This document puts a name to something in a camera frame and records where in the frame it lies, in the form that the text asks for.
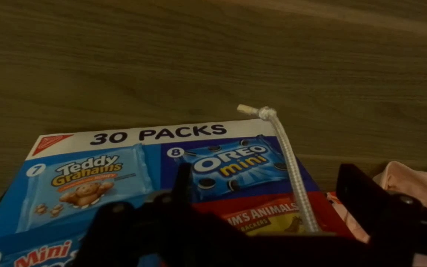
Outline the printed cardboard snack box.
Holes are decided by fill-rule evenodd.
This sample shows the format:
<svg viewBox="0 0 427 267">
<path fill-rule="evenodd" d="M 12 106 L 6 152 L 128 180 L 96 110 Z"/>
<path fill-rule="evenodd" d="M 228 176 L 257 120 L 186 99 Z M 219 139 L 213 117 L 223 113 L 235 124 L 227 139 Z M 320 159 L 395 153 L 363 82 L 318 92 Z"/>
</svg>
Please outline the printed cardboard snack box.
<svg viewBox="0 0 427 267">
<path fill-rule="evenodd" d="M 173 186 L 248 235 L 305 232 L 275 130 L 261 119 L 41 136 L 0 201 L 0 267 L 70 267 L 98 208 Z"/>
</svg>

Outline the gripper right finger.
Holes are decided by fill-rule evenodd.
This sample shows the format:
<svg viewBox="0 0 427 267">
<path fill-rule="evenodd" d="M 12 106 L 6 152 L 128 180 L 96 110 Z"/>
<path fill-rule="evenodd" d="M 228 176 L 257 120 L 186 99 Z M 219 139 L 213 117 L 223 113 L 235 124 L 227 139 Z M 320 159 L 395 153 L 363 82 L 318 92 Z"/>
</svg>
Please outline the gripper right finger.
<svg viewBox="0 0 427 267">
<path fill-rule="evenodd" d="M 389 193 L 354 164 L 339 167 L 338 199 L 369 242 L 361 253 L 363 267 L 412 267 L 414 255 L 427 256 L 427 207 L 404 193 Z"/>
</svg>

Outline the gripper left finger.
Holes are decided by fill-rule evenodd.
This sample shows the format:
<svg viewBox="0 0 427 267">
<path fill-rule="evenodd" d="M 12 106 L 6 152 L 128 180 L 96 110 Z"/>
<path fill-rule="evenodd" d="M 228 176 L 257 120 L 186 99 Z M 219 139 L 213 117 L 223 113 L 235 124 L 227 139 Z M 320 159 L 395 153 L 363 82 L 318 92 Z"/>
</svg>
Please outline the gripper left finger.
<svg viewBox="0 0 427 267">
<path fill-rule="evenodd" d="M 100 208 L 73 267 L 137 267 L 151 254 L 167 267 L 251 267 L 251 239 L 191 205 L 191 169 L 181 164 L 173 189 L 139 208 L 126 202 Z"/>
</svg>

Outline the pale pink cloth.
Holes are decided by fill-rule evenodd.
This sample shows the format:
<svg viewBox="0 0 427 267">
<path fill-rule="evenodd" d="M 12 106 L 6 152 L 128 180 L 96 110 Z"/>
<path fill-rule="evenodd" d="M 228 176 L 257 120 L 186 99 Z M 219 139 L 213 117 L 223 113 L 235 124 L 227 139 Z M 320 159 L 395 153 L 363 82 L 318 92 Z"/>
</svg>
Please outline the pale pink cloth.
<svg viewBox="0 0 427 267">
<path fill-rule="evenodd" d="M 399 162 L 390 162 L 381 174 L 371 179 L 385 191 L 410 195 L 427 207 L 427 172 L 415 171 Z M 370 237 L 338 199 L 336 190 L 333 205 L 354 236 L 344 245 L 332 245 L 330 250 L 336 253 L 334 258 L 339 260 L 337 267 L 363 267 L 363 261 L 357 253 L 364 250 Z M 427 256 L 415 254 L 412 267 L 427 267 Z"/>
</svg>

